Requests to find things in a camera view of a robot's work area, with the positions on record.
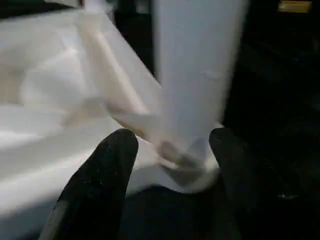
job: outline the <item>white surface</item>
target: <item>white surface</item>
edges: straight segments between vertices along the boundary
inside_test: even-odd
[[[0,150],[17,147],[60,131],[66,115],[52,110],[0,105]]]
[[[247,0],[154,2],[165,140],[186,151],[222,119]]]
[[[0,152],[0,233],[2,240],[10,240],[38,230],[46,221],[54,202],[68,179],[89,157],[98,143],[121,126],[111,117],[95,120],[87,125],[68,129],[59,134],[32,142],[17,149]],[[150,143],[138,138],[139,150],[129,181],[127,194],[155,185],[166,186],[177,192],[192,193],[202,190],[217,169],[211,152],[207,160],[206,176],[188,188],[180,187],[160,167],[160,159]],[[42,204],[30,215],[24,210]]]
[[[4,76],[0,79],[0,103],[18,104],[26,111],[49,110],[48,115],[38,113],[43,119],[28,117],[25,124],[15,124],[18,118],[13,113],[4,115],[8,116],[5,119],[0,112],[0,122],[12,122],[17,127],[12,125],[10,144],[20,144],[0,150],[0,236],[1,240],[12,240],[44,224],[69,177],[103,138],[121,127],[111,117],[104,117],[109,109],[129,112],[121,120],[133,129],[142,128],[147,135],[157,132],[162,89],[103,14],[72,10],[4,21],[0,33],[0,75]],[[43,46],[56,46],[56,51],[37,54],[30,44],[34,38]],[[29,46],[34,49],[30,58],[26,54]],[[2,53],[23,57],[17,63],[15,58],[6,62]],[[63,121],[56,124],[59,114],[64,115]],[[34,131],[24,131],[23,126],[34,126]],[[23,142],[14,141],[15,134]],[[202,191],[213,183],[218,169],[208,141],[204,154],[202,175],[181,187],[161,167],[178,166],[170,165],[153,145],[139,139],[127,194],[152,185],[182,193]]]

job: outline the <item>yellow label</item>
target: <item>yellow label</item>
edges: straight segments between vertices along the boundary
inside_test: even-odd
[[[285,13],[305,14],[311,10],[311,1],[284,1],[279,3],[278,11]]]

